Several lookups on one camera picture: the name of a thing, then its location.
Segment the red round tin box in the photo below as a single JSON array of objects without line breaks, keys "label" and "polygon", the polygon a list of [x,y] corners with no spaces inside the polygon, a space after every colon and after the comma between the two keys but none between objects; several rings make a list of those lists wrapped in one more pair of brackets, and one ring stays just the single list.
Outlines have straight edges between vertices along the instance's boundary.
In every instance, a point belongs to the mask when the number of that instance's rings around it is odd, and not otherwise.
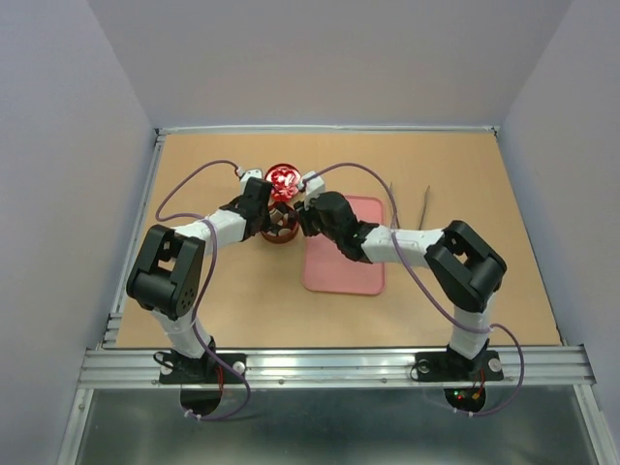
[{"label": "red round tin box", "polygon": [[262,237],[273,244],[292,241],[299,230],[298,216],[294,208],[286,202],[274,202],[268,210],[268,224]]}]

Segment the red embossed tin lid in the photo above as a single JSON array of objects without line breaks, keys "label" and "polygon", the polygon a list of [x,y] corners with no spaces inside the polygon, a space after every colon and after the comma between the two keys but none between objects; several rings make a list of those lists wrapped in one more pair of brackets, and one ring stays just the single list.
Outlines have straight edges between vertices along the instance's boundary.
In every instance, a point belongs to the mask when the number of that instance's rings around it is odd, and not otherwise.
[{"label": "red embossed tin lid", "polygon": [[275,202],[288,202],[299,192],[297,184],[301,179],[299,170],[287,163],[269,168],[264,179],[272,184],[271,198]]}]

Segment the metal serving tongs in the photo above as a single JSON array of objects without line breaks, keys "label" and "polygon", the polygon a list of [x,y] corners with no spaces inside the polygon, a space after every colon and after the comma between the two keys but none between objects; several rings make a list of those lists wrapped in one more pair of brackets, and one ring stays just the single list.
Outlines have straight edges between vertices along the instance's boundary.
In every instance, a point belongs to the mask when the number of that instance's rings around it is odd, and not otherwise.
[{"label": "metal serving tongs", "polygon": [[[394,193],[394,188],[393,188],[393,183],[390,182],[389,185],[389,191],[390,193],[394,196],[395,198],[395,193]],[[426,214],[427,214],[427,209],[428,209],[428,204],[429,204],[429,199],[430,199],[430,194],[431,194],[431,186],[427,185],[424,192],[423,192],[423,197],[422,197],[422,208],[421,208],[421,212],[418,216],[418,225],[417,225],[417,230],[422,230],[423,229],[423,225],[424,225],[424,221],[426,218]]]}]

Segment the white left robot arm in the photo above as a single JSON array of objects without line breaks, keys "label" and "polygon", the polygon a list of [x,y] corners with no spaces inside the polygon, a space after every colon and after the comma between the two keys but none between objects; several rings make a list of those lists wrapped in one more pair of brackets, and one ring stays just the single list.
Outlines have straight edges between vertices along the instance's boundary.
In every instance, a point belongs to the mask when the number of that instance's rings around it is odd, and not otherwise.
[{"label": "white left robot arm", "polygon": [[171,342],[158,352],[161,384],[202,384],[222,379],[222,365],[213,356],[213,337],[198,309],[213,276],[217,253],[265,231],[270,225],[272,184],[249,175],[242,191],[214,213],[176,229],[151,227],[129,274],[126,293],[159,322]]}]

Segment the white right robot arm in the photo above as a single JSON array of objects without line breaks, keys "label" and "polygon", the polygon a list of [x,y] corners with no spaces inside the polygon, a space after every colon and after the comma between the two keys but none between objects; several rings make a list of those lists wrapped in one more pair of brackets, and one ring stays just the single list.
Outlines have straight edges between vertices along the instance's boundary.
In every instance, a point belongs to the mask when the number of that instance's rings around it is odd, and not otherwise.
[{"label": "white right robot arm", "polygon": [[419,288],[452,324],[446,349],[418,362],[430,380],[468,380],[483,366],[495,294],[506,262],[467,223],[435,230],[403,230],[359,220],[340,193],[294,204],[302,232],[329,239],[348,260],[403,264]]}]

